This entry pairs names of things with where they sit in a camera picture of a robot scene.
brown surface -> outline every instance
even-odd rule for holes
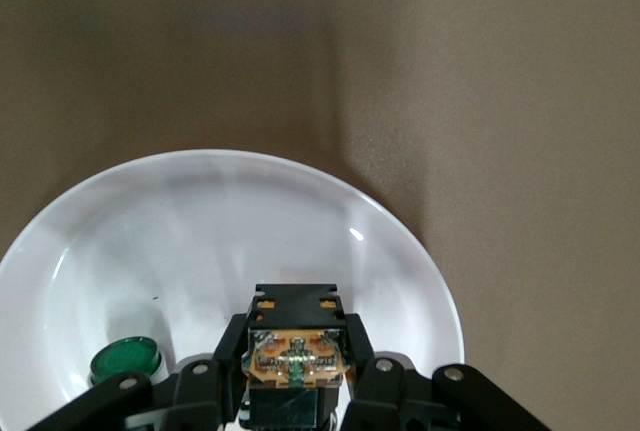
[[[468,361],[553,429],[637,427],[640,0],[0,0],[0,20],[0,249],[122,161],[291,157],[407,223]]]

green object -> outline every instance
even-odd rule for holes
[[[292,388],[301,388],[304,386],[304,357],[302,355],[294,356],[289,361],[289,386]]]
[[[91,360],[91,384],[123,371],[139,371],[151,377],[162,364],[162,354],[151,338],[124,338],[101,349]]]

green led light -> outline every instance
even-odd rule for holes
[[[91,383],[98,384],[123,371],[139,371],[151,377],[162,363],[153,339],[124,338],[103,348],[91,360]]]

orange circuit board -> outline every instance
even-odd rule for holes
[[[336,337],[324,329],[257,332],[243,370],[268,387],[338,387],[348,366]]]

silver screw head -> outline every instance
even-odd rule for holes
[[[209,366],[207,366],[204,363],[200,363],[200,364],[194,366],[191,371],[193,372],[193,374],[204,374],[207,371],[209,371]]]
[[[379,359],[378,361],[376,361],[376,368],[386,373],[393,369],[393,363],[388,359]]]
[[[464,379],[464,373],[458,368],[447,368],[444,370],[444,375],[451,381],[462,381]]]
[[[129,389],[133,388],[136,384],[138,384],[138,380],[136,378],[127,378],[120,381],[118,386],[120,389]]]

